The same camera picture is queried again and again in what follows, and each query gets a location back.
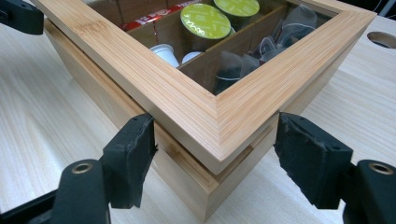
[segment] wood grain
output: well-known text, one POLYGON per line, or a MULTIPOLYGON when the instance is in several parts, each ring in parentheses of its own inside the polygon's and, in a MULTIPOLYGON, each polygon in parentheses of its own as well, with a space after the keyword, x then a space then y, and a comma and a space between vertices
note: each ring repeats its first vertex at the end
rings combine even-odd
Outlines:
MULTIPOLYGON (((396 52, 370 42, 371 31, 396 35, 396 23, 375 18, 303 115, 354 148, 354 163, 374 159, 396 166, 396 52)), ((5 212, 57 188, 70 162, 97 158, 116 128, 44 35, 3 25, 0 34, 0 210, 5 212)), ((318 211, 309 204, 270 150, 206 223, 338 224, 343 209, 341 204, 335 211, 318 211)), ((142 207, 111 210, 111 219, 201 223, 153 169, 142 207)))
POLYGON ((344 11, 282 57, 215 97, 78 0, 35 4, 214 174, 360 36, 375 15, 339 7, 344 11))

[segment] clamp jaw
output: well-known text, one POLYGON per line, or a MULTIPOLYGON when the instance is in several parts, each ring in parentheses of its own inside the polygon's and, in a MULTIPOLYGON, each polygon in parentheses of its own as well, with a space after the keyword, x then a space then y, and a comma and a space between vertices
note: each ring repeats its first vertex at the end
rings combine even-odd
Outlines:
POLYGON ((140 207, 143 183, 157 148, 154 119, 130 119, 97 160, 76 161, 62 172, 59 188, 0 216, 0 223, 110 223, 113 208, 140 207))
POLYGON ((275 143, 280 166, 317 209, 346 203, 344 222, 396 223, 396 169, 350 160, 353 150, 300 116, 280 113, 275 143))
POLYGON ((0 0, 0 23, 28 35, 42 35, 44 14, 22 0, 0 0))

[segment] black object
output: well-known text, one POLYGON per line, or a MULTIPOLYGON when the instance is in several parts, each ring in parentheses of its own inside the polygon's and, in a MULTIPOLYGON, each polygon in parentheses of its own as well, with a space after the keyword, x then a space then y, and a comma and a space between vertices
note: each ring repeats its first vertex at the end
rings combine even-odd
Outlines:
POLYGON ((44 14, 22 0, 0 0, 0 22, 28 35, 44 30, 44 14))
POLYGON ((0 223, 110 223, 108 204, 139 207, 143 183, 157 148, 154 119, 130 119, 104 148, 99 160, 67 166, 59 188, 0 216, 0 223))
POLYGON ((300 116, 280 113, 280 166, 318 209, 346 202, 345 223, 396 223, 396 169, 380 161, 350 163, 353 150, 300 116))

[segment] wooden box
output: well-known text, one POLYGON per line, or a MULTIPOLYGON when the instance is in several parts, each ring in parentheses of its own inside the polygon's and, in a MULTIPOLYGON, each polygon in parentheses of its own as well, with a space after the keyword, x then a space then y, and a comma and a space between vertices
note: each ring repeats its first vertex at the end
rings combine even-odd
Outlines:
MULTIPOLYGON (((277 113, 301 113, 375 16, 332 0, 299 2, 320 15, 320 27, 214 95, 215 79, 202 74, 216 74, 219 53, 254 49, 296 3, 262 0, 247 27, 179 68, 148 49, 177 46, 183 41, 177 32, 156 39, 148 24, 125 33, 112 23, 124 19, 110 13, 110 22, 78 0, 34 3, 48 16, 46 33, 70 73, 117 127, 145 111, 156 119, 153 168, 201 220, 270 149, 277 113)), ((156 31, 164 34, 175 22, 177 14, 156 21, 156 31)), ((179 60, 186 50, 176 48, 179 60)))

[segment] compartment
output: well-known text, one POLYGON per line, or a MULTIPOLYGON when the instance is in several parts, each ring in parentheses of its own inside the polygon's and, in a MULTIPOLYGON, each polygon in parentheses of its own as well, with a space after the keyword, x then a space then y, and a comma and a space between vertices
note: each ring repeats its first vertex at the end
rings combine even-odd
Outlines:
MULTIPOLYGON (((202 1, 201 3, 213 5, 212 1, 202 1)), ((248 25, 234 35, 229 35, 222 39, 215 46, 206 49, 187 63, 181 63, 183 57, 194 50, 192 49, 191 36, 188 35, 188 31, 180 21, 181 10, 164 16, 159 20, 149 21, 127 33, 149 49, 159 44, 172 46, 175 51, 174 54, 180 63, 178 70, 211 93, 214 93, 221 52, 229 51, 240 56, 253 52, 262 39, 270 35, 280 21, 284 20, 289 12, 297 6, 284 1, 261 0, 259 3, 261 9, 258 14, 250 18, 248 25)), ((331 14, 326 14, 317 12, 317 27, 331 18, 331 14)))

